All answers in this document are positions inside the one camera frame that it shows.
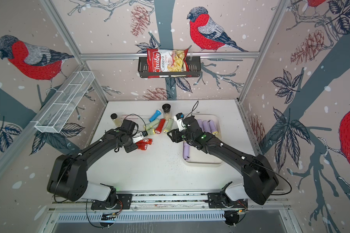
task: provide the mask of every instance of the ventilation grille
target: ventilation grille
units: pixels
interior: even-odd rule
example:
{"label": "ventilation grille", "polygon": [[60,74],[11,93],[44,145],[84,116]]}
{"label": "ventilation grille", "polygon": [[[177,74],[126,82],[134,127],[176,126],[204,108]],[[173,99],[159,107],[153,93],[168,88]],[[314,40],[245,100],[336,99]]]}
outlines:
{"label": "ventilation grille", "polygon": [[[225,221],[224,211],[159,211],[159,212],[122,212],[117,218],[101,221],[106,212],[88,213],[91,222],[106,223],[144,223],[168,221]],[[85,213],[60,213],[58,223],[85,223],[88,222]]]}

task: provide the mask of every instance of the tree branch illustration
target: tree branch illustration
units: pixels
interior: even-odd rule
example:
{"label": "tree branch illustration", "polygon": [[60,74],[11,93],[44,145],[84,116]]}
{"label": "tree branch illustration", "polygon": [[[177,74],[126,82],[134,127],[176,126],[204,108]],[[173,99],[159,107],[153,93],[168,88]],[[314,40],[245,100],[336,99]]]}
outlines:
{"label": "tree branch illustration", "polygon": [[154,12],[154,1],[152,0],[117,0],[116,2],[111,2],[110,0],[106,2],[106,4],[100,2],[100,0],[69,0],[70,2],[76,3],[75,6],[69,13],[71,16],[75,11],[79,13],[82,12],[83,7],[95,7],[106,10],[109,13],[109,16],[104,19],[104,22],[108,21],[116,8],[129,4],[132,6],[134,3],[141,4],[143,6],[149,7],[151,10],[148,12],[148,16],[150,16]]}

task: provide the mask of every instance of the red flashlight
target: red flashlight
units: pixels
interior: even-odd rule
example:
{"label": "red flashlight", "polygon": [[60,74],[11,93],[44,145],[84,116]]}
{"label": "red flashlight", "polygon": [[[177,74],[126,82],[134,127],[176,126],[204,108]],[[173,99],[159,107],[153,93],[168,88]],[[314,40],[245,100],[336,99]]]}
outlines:
{"label": "red flashlight", "polygon": [[142,150],[142,151],[145,151],[148,147],[148,145],[146,143],[136,143],[137,145],[137,148]]}
{"label": "red flashlight", "polygon": [[159,124],[158,124],[158,126],[157,126],[157,128],[156,128],[156,130],[155,130],[155,132],[156,133],[161,133],[162,132],[162,128],[163,128],[163,125],[165,124],[165,119],[161,119],[160,120],[160,122],[159,122]]}

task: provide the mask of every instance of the wallpaper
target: wallpaper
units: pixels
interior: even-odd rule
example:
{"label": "wallpaper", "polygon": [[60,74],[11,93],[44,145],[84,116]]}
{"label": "wallpaper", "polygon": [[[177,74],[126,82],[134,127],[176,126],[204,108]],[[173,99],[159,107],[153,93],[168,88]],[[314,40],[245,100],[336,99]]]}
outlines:
{"label": "wallpaper", "polygon": [[[38,1],[0,1],[0,159],[78,66]],[[104,105],[92,87],[60,133],[37,132],[0,178],[0,232],[35,232],[61,154],[84,148]]]}
{"label": "wallpaper", "polygon": [[243,106],[303,232],[350,232],[350,1],[292,1]]}
{"label": "wallpaper", "polygon": [[53,2],[81,53],[135,53],[151,36],[161,49],[258,51],[278,0]]}

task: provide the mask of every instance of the bag of chips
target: bag of chips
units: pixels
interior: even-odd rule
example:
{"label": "bag of chips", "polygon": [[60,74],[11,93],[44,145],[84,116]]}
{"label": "bag of chips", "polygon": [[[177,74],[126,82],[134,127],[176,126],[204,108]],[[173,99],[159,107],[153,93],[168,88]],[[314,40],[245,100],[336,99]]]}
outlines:
{"label": "bag of chips", "polygon": [[[186,63],[188,49],[147,49],[148,72],[181,72],[189,71]],[[171,75],[171,77],[183,77],[184,75]],[[168,75],[149,76],[168,77]]]}

